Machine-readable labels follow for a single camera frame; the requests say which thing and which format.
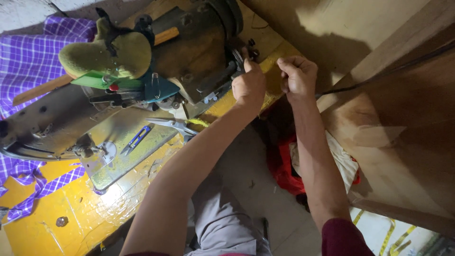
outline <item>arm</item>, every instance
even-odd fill
[[[233,81],[236,104],[180,149],[147,189],[120,255],[161,252],[182,255],[187,204],[235,137],[257,116],[265,96],[265,76],[245,60],[244,75]]]
[[[330,153],[325,129],[314,98],[318,67],[304,57],[278,60],[282,90],[292,106],[300,172],[311,215],[319,231],[333,218],[351,221],[343,179]]]

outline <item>tiled floor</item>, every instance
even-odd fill
[[[229,146],[215,170],[253,219],[268,219],[274,256],[320,254],[321,236],[311,215],[276,185],[267,168],[265,145],[250,126]]]

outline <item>yellow measuring tape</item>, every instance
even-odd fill
[[[354,225],[357,225],[357,223],[360,220],[360,217],[363,215],[364,212],[365,212],[364,210],[361,210],[357,214],[357,216],[355,217],[354,221],[352,222]],[[390,220],[392,221],[392,224],[390,225],[389,231],[387,231],[387,234],[385,235],[384,242],[382,242],[381,250],[379,251],[379,256],[382,256],[384,254],[385,248],[389,244],[390,236],[392,236],[392,233],[395,230],[395,226],[396,226],[395,220],[394,219],[390,219]],[[409,236],[409,234],[415,228],[416,228],[416,226],[414,226],[414,225],[412,225],[410,228],[408,228],[408,230],[402,236],[400,236],[400,238],[390,247],[390,250],[389,250],[389,253],[387,254],[387,256],[398,256],[398,254],[400,252],[402,252],[408,245],[410,245],[411,244],[411,240],[407,241],[403,245],[401,245],[401,243],[403,242],[403,240],[407,236]]]

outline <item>white cloth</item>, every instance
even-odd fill
[[[327,137],[330,152],[332,153],[335,163],[340,170],[341,177],[343,177],[346,193],[348,193],[352,182],[354,181],[357,169],[359,169],[359,164],[352,160],[351,156],[341,147],[338,141],[331,134],[329,134],[328,131],[325,131],[325,136]],[[298,159],[298,148],[296,142],[289,144],[289,151],[291,154],[292,166],[298,173],[298,170],[300,169],[300,161]]]

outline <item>black cable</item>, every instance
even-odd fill
[[[419,63],[422,63],[424,61],[427,61],[429,59],[437,57],[437,56],[439,56],[439,55],[441,55],[441,54],[453,49],[454,47],[455,47],[455,40],[453,40],[452,42],[450,42],[450,43],[448,43],[448,44],[446,44],[444,46],[439,47],[438,49],[436,49],[436,50],[434,50],[434,51],[432,51],[430,53],[427,53],[427,54],[422,55],[422,56],[420,56],[420,57],[418,57],[418,58],[416,58],[414,60],[411,60],[411,61],[409,61],[409,62],[407,62],[407,63],[405,63],[405,64],[403,64],[401,66],[398,66],[398,67],[393,68],[393,69],[391,69],[389,71],[385,71],[385,72],[379,73],[379,74],[377,74],[375,76],[372,76],[371,78],[369,78],[369,79],[367,79],[367,80],[365,80],[363,82],[354,84],[353,86],[350,86],[350,87],[345,87],[345,88],[340,88],[340,89],[333,89],[333,90],[325,91],[323,93],[317,93],[315,95],[315,97],[316,97],[316,99],[319,99],[321,96],[326,95],[326,94],[332,94],[332,93],[337,93],[337,92],[345,92],[345,91],[350,91],[350,90],[357,89],[357,88],[361,87],[362,85],[364,85],[366,83],[372,82],[374,80],[377,80],[379,78],[388,76],[388,75],[390,75],[392,73],[395,73],[397,71],[406,69],[408,67],[415,66],[415,65],[417,65]]]

